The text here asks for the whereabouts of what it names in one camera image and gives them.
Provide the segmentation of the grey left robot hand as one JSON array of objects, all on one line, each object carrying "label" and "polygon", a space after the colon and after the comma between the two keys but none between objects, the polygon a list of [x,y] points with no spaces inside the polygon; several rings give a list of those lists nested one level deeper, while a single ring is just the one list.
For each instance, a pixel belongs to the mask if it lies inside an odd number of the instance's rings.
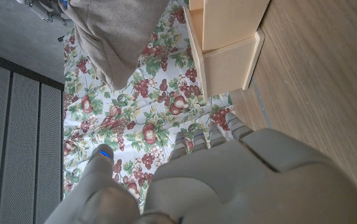
[{"label": "grey left robot hand", "polygon": [[318,150],[279,131],[257,131],[228,113],[227,140],[214,123],[181,133],[139,208],[112,178],[113,151],[95,148],[78,184],[48,223],[357,223],[357,187]]}]

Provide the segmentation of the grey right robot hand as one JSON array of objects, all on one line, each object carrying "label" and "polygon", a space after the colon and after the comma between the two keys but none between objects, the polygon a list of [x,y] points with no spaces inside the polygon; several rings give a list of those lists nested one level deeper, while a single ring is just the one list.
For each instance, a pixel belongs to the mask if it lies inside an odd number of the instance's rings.
[{"label": "grey right robot hand", "polygon": [[73,21],[64,14],[58,0],[16,0],[19,4],[28,7],[43,21],[73,27]]}]

